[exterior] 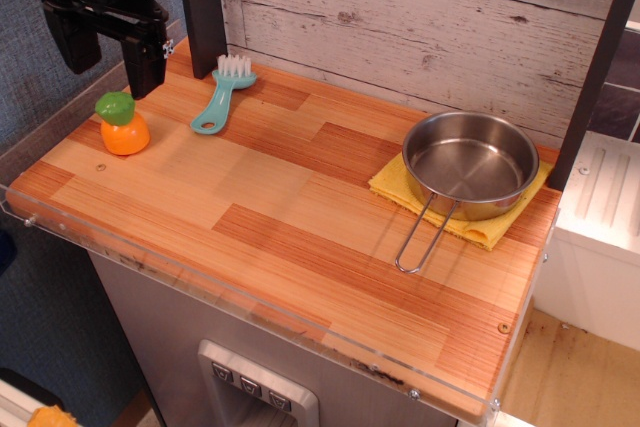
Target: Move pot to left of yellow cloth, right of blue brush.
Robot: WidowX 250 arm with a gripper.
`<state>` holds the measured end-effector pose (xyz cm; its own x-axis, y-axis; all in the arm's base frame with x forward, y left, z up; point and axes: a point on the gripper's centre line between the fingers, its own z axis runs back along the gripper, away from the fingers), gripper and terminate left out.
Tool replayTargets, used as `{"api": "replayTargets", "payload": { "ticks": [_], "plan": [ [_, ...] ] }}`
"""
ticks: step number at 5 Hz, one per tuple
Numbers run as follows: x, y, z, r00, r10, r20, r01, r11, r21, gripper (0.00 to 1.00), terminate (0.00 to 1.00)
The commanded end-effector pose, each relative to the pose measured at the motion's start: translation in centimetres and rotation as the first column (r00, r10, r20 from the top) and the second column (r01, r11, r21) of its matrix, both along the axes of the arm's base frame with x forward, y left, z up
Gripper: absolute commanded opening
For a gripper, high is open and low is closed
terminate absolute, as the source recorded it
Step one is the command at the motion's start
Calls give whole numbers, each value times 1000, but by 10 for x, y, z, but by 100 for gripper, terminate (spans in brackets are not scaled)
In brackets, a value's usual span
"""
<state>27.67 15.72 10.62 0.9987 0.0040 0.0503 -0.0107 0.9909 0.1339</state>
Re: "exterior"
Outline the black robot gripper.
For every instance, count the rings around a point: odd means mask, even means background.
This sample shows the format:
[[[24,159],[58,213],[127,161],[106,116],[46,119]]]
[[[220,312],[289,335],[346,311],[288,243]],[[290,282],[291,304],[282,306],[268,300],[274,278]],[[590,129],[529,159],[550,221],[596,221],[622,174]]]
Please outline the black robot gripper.
[[[59,52],[74,74],[101,59],[98,34],[121,42],[130,92],[135,100],[165,80],[162,45],[168,13],[155,0],[42,0],[45,19]]]

